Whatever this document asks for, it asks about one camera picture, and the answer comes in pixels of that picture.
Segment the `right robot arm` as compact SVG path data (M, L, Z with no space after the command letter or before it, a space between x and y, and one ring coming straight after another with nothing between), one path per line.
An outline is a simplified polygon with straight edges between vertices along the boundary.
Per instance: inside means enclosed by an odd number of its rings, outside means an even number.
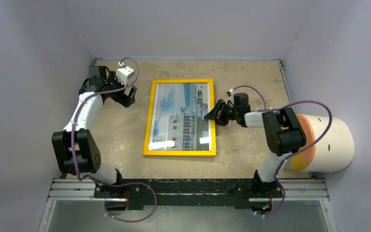
M243 128L264 129L269 153L252 179L253 193L263 197L277 183L278 173L285 159L305 146L306 135L291 107L252 111L246 93L237 93L231 98L233 103L218 100L204 119L212 120L219 126L226 126L233 120Z

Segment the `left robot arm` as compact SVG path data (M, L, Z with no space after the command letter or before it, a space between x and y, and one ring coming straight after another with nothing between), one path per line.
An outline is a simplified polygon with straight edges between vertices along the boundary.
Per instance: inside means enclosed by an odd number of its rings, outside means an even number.
M137 87L129 85L128 80L137 78L138 74L130 66L119 65L116 71L106 66L89 67L89 77L78 91L78 104L70 121L51 137L62 174L106 185L106 192L114 198L122 196L125 191L122 176L117 169L102 162L91 130L106 99L110 98L125 108L135 103Z

